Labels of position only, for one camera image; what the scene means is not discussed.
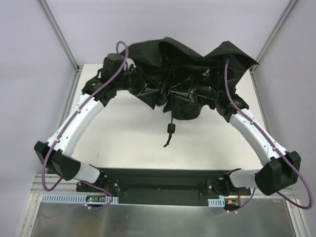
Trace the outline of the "black folding umbrella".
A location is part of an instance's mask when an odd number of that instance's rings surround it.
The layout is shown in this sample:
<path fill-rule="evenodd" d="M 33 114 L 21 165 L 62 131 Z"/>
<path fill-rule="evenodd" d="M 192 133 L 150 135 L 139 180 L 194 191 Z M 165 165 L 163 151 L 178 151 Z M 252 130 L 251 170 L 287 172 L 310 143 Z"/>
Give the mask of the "black folding umbrella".
<path fill-rule="evenodd" d="M 165 37 L 131 44 L 118 54 L 130 57 L 137 66 L 141 85 L 127 90 L 151 108 L 163 107 L 172 119 L 196 119 L 203 106 L 212 110 L 214 103 L 201 99 L 189 104 L 169 95 L 173 85 L 198 82 L 223 90 L 225 85 L 236 94 L 243 74 L 257 62 L 233 43 L 225 41 L 205 56 L 184 44 Z"/>

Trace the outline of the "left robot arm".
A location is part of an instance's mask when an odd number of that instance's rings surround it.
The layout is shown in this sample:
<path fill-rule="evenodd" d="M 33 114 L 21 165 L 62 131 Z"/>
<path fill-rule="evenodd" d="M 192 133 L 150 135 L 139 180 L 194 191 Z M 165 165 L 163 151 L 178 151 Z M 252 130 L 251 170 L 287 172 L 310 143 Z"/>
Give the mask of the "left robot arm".
<path fill-rule="evenodd" d="M 75 147 L 92 120 L 107 106 L 119 90 L 136 89 L 141 85 L 136 63 L 121 54 L 109 54 L 103 68 L 88 80 L 76 105 L 46 142 L 38 141 L 35 152 L 42 163 L 42 171 L 49 170 L 62 179 L 95 183 L 103 177 L 92 165 L 72 158 Z"/>

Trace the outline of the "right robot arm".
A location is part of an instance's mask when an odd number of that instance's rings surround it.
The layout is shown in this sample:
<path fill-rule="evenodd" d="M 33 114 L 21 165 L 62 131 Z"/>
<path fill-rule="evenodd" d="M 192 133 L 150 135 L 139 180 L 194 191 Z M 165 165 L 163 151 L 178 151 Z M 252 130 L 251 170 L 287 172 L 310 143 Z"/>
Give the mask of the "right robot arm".
<path fill-rule="evenodd" d="M 214 103 L 217 112 L 249 143 L 262 165 L 258 170 L 235 169 L 224 176 L 227 186 L 258 188 L 270 196 L 298 181 L 301 157 L 280 145 L 256 120 L 245 101 L 225 85 L 223 90 L 193 82 L 171 87 L 173 98 L 193 104 L 201 99 Z"/>

